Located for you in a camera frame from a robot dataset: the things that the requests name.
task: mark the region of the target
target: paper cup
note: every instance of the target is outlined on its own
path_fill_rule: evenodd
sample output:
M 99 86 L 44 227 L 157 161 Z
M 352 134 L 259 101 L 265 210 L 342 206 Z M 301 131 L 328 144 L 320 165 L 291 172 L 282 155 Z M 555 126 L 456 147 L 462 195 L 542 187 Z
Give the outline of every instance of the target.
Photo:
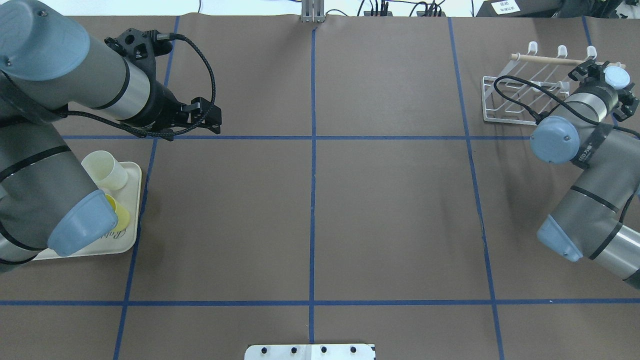
M 108 151 L 94 151 L 81 164 L 99 188 L 119 190 L 127 184 L 127 171 Z
M 104 196 L 107 198 L 107 201 L 111 204 L 113 211 L 115 211 L 116 216 L 118 217 L 118 224 L 111 231 L 117 233 L 118 231 L 126 229 L 130 220 L 129 212 L 116 199 L 114 199 L 113 196 L 109 194 L 104 194 Z

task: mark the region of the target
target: yellow cup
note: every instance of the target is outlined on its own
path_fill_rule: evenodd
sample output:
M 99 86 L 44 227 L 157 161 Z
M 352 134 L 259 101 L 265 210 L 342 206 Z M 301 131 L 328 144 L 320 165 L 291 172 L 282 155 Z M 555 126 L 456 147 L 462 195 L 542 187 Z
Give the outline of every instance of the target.
M 104 194 L 104 196 L 107 197 L 107 201 L 109 201 L 111 207 L 113 208 L 113 211 L 115 211 L 116 216 L 118 217 L 118 225 L 116 225 L 116 227 L 114 227 L 111 231 L 117 233 L 118 231 L 126 229 L 129 225 L 129 212 L 124 208 L 124 206 L 122 206 L 121 203 L 116 201 L 113 196 L 109 194 Z

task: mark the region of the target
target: tray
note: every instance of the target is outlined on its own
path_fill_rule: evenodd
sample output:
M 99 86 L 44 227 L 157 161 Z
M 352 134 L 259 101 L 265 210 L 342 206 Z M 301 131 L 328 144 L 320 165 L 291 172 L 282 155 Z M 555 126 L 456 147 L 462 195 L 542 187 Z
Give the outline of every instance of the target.
M 120 190 L 110 191 L 106 193 L 113 196 L 122 206 L 129 211 L 131 221 L 126 229 L 117 233 L 109 232 L 103 237 L 95 240 L 85 248 L 66 256 L 66 258 L 74 258 L 78 256 L 119 254 L 125 252 L 133 246 L 138 235 L 138 215 L 140 213 L 140 190 L 142 189 L 142 169 L 138 164 L 131 161 L 121 162 L 122 167 L 129 174 L 127 184 Z M 43 250 L 36 256 L 34 260 L 60 259 L 51 249 Z

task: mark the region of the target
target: white hook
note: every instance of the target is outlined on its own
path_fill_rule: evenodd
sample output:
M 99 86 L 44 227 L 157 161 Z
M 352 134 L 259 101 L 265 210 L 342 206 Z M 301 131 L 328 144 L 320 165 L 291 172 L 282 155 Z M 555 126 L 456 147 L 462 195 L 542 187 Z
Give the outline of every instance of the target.
M 594 59 L 598 57 L 598 51 L 596 51 L 595 46 L 587 46 L 587 59 Z
M 538 43 L 535 41 L 529 42 L 529 51 L 527 51 L 527 55 L 533 55 L 538 53 Z
M 558 46 L 558 56 L 556 56 L 556 58 L 563 58 L 566 59 L 568 52 L 566 50 L 566 46 L 564 45 L 560 45 Z

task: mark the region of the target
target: metal bracket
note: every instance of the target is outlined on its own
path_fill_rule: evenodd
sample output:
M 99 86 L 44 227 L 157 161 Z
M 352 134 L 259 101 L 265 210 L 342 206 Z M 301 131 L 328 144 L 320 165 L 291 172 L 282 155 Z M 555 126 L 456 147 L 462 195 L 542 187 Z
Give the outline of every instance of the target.
M 252 345 L 244 360 L 375 360 L 373 344 Z
M 302 0 L 302 22 L 324 22 L 324 0 Z

